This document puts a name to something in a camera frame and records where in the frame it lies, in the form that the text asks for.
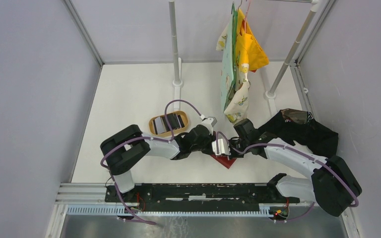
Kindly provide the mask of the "white clothes rack frame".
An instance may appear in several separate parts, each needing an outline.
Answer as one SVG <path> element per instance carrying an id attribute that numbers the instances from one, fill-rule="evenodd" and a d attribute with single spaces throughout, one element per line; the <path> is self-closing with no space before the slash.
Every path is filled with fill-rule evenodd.
<path id="1" fill-rule="evenodd" d="M 280 68 L 272 86 L 268 91 L 265 92 L 264 97 L 268 102 L 269 111 L 272 115 L 278 112 L 276 106 L 276 89 L 281 82 L 284 74 L 286 73 L 287 68 L 299 45 L 305 36 L 310 24 L 312 23 L 319 6 L 321 5 L 320 0 L 306 0 L 305 3 L 311 4 L 310 11 L 298 33 L 285 61 L 283 62 L 282 67 Z M 176 24 L 176 11 L 175 11 L 175 2 L 173 0 L 168 1 L 169 4 L 169 18 L 170 18 L 170 26 L 171 26 L 171 39 L 172 39 L 172 48 L 173 48 L 173 65 L 174 65 L 174 80 L 172 82 L 174 88 L 174 110 L 177 111 L 181 108 L 181 103 L 179 99 L 181 99 L 181 88 L 183 87 L 182 80 L 182 59 L 179 57 L 178 51 L 178 39 L 177 39 L 177 24 Z"/>

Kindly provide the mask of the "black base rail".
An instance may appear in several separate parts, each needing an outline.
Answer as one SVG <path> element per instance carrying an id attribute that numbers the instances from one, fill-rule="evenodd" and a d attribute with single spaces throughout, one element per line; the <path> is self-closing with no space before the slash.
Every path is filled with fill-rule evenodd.
<path id="1" fill-rule="evenodd" d="M 260 204 L 295 204 L 266 183 L 167 184 L 141 183 L 122 194 L 125 203 L 138 204 L 145 212 L 259 211 Z"/>

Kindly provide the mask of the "green clothes hanger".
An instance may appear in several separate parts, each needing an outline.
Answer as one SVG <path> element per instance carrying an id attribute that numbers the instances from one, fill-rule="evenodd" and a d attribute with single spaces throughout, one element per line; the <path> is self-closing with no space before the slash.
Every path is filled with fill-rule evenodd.
<path id="1" fill-rule="evenodd" d="M 238 10 L 234 2 L 232 3 L 231 14 L 232 14 L 232 73 L 233 73 L 232 85 L 235 87 L 236 79 L 237 79 L 236 40 L 237 40 Z"/>

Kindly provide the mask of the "stack of credit cards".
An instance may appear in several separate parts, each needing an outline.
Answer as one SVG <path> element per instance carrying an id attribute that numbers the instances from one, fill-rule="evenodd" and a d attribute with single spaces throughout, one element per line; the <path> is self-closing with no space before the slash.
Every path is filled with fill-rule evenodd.
<path id="1" fill-rule="evenodd" d="M 166 132 L 170 133 L 171 130 L 185 128 L 184 118 L 182 111 L 154 117 L 149 122 L 150 130 L 155 135 L 161 135 Z"/>

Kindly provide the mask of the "red card holder wallet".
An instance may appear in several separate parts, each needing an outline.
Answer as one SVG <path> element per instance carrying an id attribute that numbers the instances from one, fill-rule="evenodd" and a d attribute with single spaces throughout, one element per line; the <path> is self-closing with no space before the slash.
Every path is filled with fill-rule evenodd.
<path id="1" fill-rule="evenodd" d="M 219 162 L 222 166 L 224 166 L 226 169 L 230 169 L 231 166 L 235 163 L 237 160 L 236 158 L 229 159 L 228 156 L 216 156 L 216 155 L 211 155 L 211 157 Z"/>

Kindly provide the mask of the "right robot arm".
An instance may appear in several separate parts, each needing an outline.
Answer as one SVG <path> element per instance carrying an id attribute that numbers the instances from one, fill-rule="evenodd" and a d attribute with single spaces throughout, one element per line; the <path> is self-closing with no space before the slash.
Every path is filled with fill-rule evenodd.
<path id="1" fill-rule="evenodd" d="M 276 175 L 266 190 L 270 201 L 295 197 L 315 203 L 335 217 L 348 207 L 359 206 L 362 188 L 341 157 L 303 152 L 275 135 L 261 134 L 249 119 L 236 123 L 234 129 L 238 138 L 229 141 L 230 152 L 239 156 L 260 155 L 303 175 L 302 178 Z"/>

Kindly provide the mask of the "black clothes pile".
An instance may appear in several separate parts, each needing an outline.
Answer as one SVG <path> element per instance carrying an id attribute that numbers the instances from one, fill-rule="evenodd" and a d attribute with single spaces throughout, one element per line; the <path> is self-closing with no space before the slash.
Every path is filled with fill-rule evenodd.
<path id="1" fill-rule="evenodd" d="M 312 113 L 296 109 L 283 109 L 258 128 L 269 132 L 290 145 L 307 146 L 315 155 L 330 158 L 336 155 L 338 133 L 317 122 Z"/>

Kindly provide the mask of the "mint green cartoon cloth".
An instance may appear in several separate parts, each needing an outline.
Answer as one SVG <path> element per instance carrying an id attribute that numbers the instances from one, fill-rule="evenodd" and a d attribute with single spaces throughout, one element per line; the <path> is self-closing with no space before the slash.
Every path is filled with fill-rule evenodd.
<path id="1" fill-rule="evenodd" d="M 220 78 L 220 98 L 221 109 L 224 112 L 235 93 L 235 87 L 232 85 L 232 14 L 229 18 L 227 26 L 218 39 L 216 49 L 223 52 Z"/>

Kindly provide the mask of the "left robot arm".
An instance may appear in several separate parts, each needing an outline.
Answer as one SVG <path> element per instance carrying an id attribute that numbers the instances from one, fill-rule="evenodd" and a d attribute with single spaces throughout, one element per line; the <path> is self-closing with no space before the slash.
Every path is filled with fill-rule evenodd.
<path id="1" fill-rule="evenodd" d="M 124 202 L 130 202 L 136 196 L 131 169 L 143 157 L 154 156 L 175 161 L 185 159 L 193 152 L 212 155 L 214 140 L 213 130 L 202 124 L 174 136 L 171 141 L 145 134 L 138 125 L 132 124 L 101 143 L 101 164 L 109 169 L 118 188 L 117 196 Z"/>

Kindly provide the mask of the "yellow garment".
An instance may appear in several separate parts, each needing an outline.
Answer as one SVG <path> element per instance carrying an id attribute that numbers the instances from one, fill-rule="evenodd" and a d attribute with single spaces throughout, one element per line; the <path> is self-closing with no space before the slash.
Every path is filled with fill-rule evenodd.
<path id="1" fill-rule="evenodd" d="M 256 72 L 269 64 L 269 59 L 252 33 L 245 15 L 239 9 L 236 29 L 235 60 L 239 72 Z"/>

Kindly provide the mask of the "yellow oval card tray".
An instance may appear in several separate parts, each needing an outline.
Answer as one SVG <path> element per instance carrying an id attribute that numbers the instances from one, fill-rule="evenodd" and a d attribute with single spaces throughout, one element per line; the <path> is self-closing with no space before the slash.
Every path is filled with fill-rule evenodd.
<path id="1" fill-rule="evenodd" d="M 185 112 L 175 111 L 167 115 L 156 116 L 149 121 L 149 130 L 153 135 L 160 137 L 176 135 L 185 132 L 189 125 L 189 119 Z"/>

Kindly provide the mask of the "pink clothes hanger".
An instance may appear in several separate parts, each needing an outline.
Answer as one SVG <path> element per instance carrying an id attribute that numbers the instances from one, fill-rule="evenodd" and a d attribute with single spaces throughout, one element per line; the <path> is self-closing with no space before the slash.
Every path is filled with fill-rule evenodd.
<path id="1" fill-rule="evenodd" d="M 247 7 L 246 7 L 246 10 L 241 10 L 239 7 L 238 7 L 238 15 L 237 15 L 237 22 L 236 22 L 236 33 L 237 35 L 242 35 L 242 34 L 250 34 L 252 35 L 252 30 L 250 28 L 250 25 L 248 23 L 248 13 L 249 13 L 249 9 L 251 7 L 251 3 L 252 1 L 251 0 L 248 0 L 248 4 L 247 4 Z"/>

